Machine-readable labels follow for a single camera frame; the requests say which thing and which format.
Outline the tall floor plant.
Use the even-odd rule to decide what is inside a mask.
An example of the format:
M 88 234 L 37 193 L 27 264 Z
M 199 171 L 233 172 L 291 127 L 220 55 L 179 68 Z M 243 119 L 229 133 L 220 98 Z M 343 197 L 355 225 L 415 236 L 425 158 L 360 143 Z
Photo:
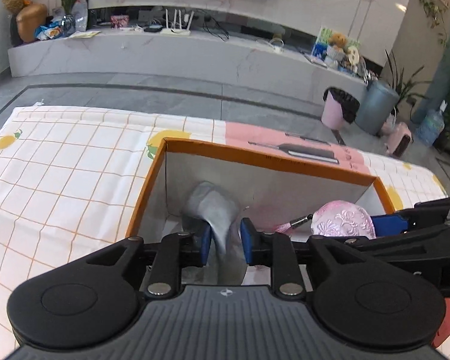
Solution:
M 422 65 L 418 67 L 413 73 L 406 77 L 404 67 L 398 67 L 395 54 L 392 51 L 388 52 L 386 49 L 385 55 L 391 75 L 391 83 L 389 86 L 398 96 L 398 100 L 394 107 L 398 108 L 403 101 L 406 101 L 409 98 L 426 98 L 424 94 L 419 94 L 416 91 L 417 86 L 429 85 L 432 83 L 431 80 L 417 79 L 417 76 L 424 70 L 425 66 Z

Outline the pink trash bin black liner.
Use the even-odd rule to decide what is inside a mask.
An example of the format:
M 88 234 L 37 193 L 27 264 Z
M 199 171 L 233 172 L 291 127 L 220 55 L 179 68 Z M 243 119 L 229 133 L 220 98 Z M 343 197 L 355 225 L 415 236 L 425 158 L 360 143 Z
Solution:
M 351 125 L 359 111 L 360 102 L 343 89 L 330 87 L 324 92 L 324 108 L 321 121 L 331 130 L 341 130 L 345 124 Z

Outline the pink patterned fabric pouch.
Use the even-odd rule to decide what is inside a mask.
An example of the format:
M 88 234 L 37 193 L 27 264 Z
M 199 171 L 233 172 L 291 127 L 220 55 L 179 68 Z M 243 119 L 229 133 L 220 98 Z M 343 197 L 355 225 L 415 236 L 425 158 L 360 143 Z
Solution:
M 315 211 L 310 229 L 315 236 L 376 238 L 370 215 L 360 205 L 342 200 L 329 202 Z

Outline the lemon print checkered tablecloth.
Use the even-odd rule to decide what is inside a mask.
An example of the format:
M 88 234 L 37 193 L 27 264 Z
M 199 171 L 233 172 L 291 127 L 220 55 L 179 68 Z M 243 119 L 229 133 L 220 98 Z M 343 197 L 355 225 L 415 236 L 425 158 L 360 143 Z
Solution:
M 225 123 L 82 106 L 16 108 L 0 129 L 0 359 L 22 282 L 120 241 L 163 139 L 223 146 Z M 358 150 L 393 209 L 443 198 L 428 169 Z

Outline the grey silver cloth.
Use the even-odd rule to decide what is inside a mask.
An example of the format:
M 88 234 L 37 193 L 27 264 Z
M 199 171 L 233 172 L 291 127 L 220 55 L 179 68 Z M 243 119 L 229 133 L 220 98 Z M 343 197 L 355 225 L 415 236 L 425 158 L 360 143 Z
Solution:
M 241 237 L 240 210 L 236 200 L 223 188 L 201 182 L 188 195 L 182 209 L 182 229 L 192 228 L 198 220 L 210 226 L 212 244 L 207 264 L 183 270 L 185 284 L 239 285 L 247 269 Z

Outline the blue water jug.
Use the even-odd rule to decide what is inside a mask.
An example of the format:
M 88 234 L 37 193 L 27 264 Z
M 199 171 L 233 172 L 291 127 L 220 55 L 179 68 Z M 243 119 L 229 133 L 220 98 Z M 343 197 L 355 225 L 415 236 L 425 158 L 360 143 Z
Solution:
M 416 138 L 425 146 L 431 147 L 445 128 L 444 112 L 447 108 L 447 102 L 443 100 L 439 108 L 429 110 L 415 131 Z

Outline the grey metal trash can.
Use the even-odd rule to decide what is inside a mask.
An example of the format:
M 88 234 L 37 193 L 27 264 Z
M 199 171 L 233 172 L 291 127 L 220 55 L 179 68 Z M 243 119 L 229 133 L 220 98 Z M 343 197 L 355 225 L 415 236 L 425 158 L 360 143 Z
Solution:
M 374 80 L 368 86 L 355 119 L 362 131 L 376 135 L 399 100 L 398 93 L 386 82 Z

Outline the pink feather tassel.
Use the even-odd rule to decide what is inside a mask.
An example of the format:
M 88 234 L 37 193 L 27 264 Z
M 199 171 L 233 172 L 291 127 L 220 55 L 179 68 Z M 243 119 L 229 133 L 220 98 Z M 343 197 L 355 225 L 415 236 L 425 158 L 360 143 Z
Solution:
M 303 217 L 300 217 L 298 219 L 293 219 L 287 223 L 281 224 L 279 226 L 274 227 L 275 233 L 287 233 L 291 230 L 300 228 L 300 226 L 306 224 L 307 222 L 311 221 L 313 219 L 312 214 L 305 215 Z

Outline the golden brown vase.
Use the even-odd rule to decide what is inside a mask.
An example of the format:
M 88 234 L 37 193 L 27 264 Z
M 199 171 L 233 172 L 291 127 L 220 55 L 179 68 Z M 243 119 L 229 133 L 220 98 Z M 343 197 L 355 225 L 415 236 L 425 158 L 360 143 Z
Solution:
M 42 3 L 32 3 L 17 14 L 17 32 L 24 43 L 35 41 L 35 30 L 45 25 L 47 15 L 48 8 Z

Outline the white wifi router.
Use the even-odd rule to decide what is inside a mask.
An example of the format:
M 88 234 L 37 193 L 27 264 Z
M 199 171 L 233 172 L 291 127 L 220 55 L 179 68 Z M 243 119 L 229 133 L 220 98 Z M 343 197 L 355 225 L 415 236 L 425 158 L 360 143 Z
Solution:
M 175 9 L 173 14 L 169 14 L 169 10 L 165 10 L 165 25 L 161 28 L 161 35 L 170 35 L 177 37 L 188 37 L 191 34 L 191 26 L 194 19 L 195 11 L 183 12 Z

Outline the orange cardboard storage box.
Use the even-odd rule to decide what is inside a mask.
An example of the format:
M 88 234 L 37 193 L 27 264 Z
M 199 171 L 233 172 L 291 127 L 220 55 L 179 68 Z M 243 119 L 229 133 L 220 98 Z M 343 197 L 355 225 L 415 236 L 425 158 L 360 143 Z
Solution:
M 204 141 L 170 138 L 159 145 L 127 234 L 159 242 L 178 228 L 188 195 L 207 181 L 227 191 L 258 229 L 311 214 L 327 203 L 355 203 L 369 215 L 393 213 L 381 180 L 326 164 Z

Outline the teddy bear on shelf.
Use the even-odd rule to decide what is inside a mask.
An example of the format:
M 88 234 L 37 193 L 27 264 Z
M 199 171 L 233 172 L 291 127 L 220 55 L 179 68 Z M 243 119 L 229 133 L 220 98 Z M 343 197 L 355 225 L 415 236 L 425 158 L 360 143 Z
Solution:
M 330 47 L 335 48 L 336 50 L 345 49 L 347 42 L 348 42 L 348 38 L 343 33 L 334 32 L 328 38 L 328 45 Z

